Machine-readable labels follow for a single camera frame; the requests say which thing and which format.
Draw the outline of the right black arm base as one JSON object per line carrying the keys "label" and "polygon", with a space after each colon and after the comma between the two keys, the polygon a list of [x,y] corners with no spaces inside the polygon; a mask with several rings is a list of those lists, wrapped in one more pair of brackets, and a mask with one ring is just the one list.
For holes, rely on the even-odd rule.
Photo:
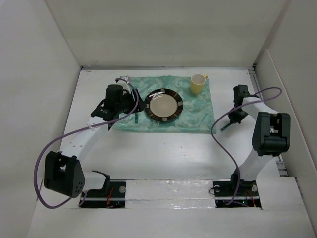
{"label": "right black arm base", "polygon": [[256,181],[238,181],[235,173],[230,179],[213,181],[209,194],[214,196],[216,208],[262,207]]}

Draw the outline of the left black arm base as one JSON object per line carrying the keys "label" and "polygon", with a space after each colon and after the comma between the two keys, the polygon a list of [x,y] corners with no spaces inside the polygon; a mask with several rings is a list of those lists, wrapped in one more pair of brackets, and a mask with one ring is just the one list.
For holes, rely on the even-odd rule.
{"label": "left black arm base", "polygon": [[80,197],[80,208],[105,208],[105,209],[121,209],[125,208],[126,180],[111,180],[109,188],[105,190],[91,189],[87,192],[86,198],[83,192]]}

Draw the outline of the dark rimmed beige plate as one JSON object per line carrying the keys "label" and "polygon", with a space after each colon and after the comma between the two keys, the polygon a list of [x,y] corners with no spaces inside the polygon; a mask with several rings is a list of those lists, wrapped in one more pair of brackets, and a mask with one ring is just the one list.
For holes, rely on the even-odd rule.
{"label": "dark rimmed beige plate", "polygon": [[146,115],[157,122],[169,123],[181,115],[184,102],[181,96],[167,88],[160,88],[150,92],[144,99]]}

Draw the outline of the yellow ceramic mug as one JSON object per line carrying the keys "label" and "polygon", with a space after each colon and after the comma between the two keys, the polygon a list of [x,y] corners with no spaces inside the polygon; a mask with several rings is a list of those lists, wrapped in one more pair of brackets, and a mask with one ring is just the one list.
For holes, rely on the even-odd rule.
{"label": "yellow ceramic mug", "polygon": [[190,90],[193,94],[202,92],[207,81],[207,75],[195,74],[191,77]]}

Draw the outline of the green patterned cloth napkin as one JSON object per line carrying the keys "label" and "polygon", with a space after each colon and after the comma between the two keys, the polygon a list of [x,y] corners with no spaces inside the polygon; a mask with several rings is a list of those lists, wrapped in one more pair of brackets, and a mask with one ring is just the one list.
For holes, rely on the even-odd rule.
{"label": "green patterned cloth napkin", "polygon": [[154,121],[142,111],[138,113],[138,123],[135,123],[135,114],[131,114],[116,122],[112,129],[142,133],[210,133],[215,118],[208,81],[198,95],[191,92],[191,78],[185,76],[132,77],[131,82],[143,100],[150,92],[160,88],[177,92],[184,102],[183,111],[179,118],[169,123]]}

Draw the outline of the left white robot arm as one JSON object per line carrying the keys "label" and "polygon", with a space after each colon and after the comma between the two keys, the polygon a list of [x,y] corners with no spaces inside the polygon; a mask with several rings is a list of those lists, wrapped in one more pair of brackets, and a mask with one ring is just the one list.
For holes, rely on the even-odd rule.
{"label": "left white robot arm", "polygon": [[145,103],[137,89],[123,85],[107,87],[105,98],[92,111],[87,126],[76,132],[71,142],[58,152],[50,151],[45,158],[44,187],[71,198],[83,191],[98,196],[110,193],[110,176],[93,170],[84,172],[82,163],[94,144],[122,118],[142,111]]}

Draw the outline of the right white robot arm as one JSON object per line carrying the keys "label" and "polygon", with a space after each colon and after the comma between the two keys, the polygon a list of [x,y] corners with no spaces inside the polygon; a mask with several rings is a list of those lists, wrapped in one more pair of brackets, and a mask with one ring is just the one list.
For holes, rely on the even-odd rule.
{"label": "right white robot arm", "polygon": [[257,95],[250,94],[246,85],[235,86],[233,92],[234,111],[228,115],[229,125],[241,123],[246,116],[256,122],[252,150],[244,163],[235,169],[229,183],[230,192],[241,195],[246,191],[247,183],[254,182],[269,161],[288,151],[291,117],[268,107]]}

